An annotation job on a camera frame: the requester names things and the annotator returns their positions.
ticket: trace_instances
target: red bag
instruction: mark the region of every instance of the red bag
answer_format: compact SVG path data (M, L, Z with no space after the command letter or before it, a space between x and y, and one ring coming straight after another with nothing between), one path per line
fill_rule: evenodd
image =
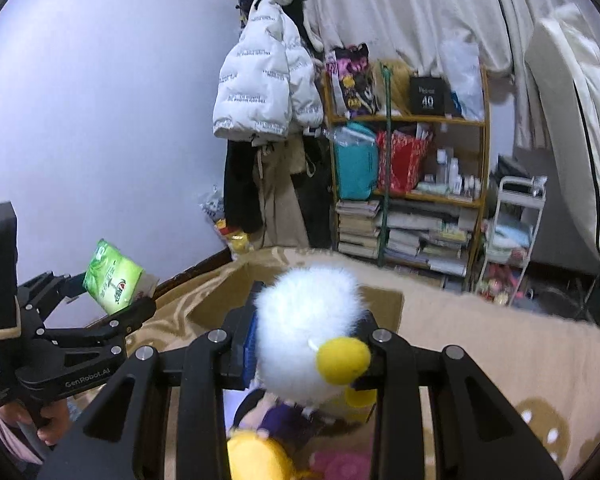
M386 132L378 133L380 163L378 165L378 187L384 190L386 174ZM397 130L391 136L391 184L389 191L395 194L410 192L420 177L420 163L427 155L430 137L426 140L416 139Z

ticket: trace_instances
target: stuffed toy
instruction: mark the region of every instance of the stuffed toy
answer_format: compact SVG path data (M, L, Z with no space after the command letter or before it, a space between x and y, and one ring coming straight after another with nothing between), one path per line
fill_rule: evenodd
M375 402L374 392L350 387L371 361L366 344L353 337L365 307L355 277L331 267L292 269L261 291L255 304L256 377L266 392L252 391L238 407L227 442L231 475L296 480L308 473L296 471L290 457L335 425L319 406L339 397L355 408ZM364 459L355 457L353 470L342 467L347 458L318 455L315 471L332 480L358 480L362 476L347 476L365 469Z
M311 472L322 480L368 480L371 459L360 453L319 451L309 460Z
M352 337L365 308L350 272L292 269L255 303L258 377L280 399L320 406L345 394L368 368L368 347ZM356 397L353 390L349 397Z

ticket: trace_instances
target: white plush toy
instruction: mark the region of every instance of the white plush toy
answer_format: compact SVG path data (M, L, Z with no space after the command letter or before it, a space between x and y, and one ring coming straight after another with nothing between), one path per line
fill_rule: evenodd
M317 407L342 394L369 366L351 337L365 307L344 269L292 269L256 298L258 375L267 391Z

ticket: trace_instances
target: black box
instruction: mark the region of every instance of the black box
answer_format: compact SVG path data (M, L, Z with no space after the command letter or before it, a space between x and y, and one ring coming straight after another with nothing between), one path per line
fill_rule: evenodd
M411 77L411 113L414 115L445 114L445 80L441 77Z

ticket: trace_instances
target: human hand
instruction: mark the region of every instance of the human hand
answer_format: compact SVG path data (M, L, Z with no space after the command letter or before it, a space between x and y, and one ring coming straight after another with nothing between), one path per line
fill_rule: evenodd
M40 410L40 415L50 422L38 430L38 438L48 446L54 446L69 431L71 419L66 399L57 400Z
M62 436L71 427L69 408L66 399L58 400L40 410L40 415L49 419L49 423L39 428L38 437L48 446L57 444ZM32 424L32 418L25 407L19 402L9 402L0 407L0 418L10 426L16 427L18 423Z

